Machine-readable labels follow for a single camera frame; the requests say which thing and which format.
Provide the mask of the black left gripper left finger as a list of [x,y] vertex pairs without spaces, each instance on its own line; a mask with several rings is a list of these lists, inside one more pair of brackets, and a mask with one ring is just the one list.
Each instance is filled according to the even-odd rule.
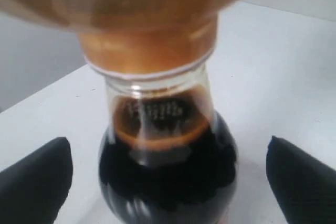
[[72,184],[69,141],[55,138],[1,172],[1,223],[54,223]]

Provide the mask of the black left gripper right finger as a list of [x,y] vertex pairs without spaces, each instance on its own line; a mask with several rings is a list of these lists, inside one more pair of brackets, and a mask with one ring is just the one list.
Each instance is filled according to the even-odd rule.
[[266,175],[287,223],[335,223],[335,170],[273,136]]

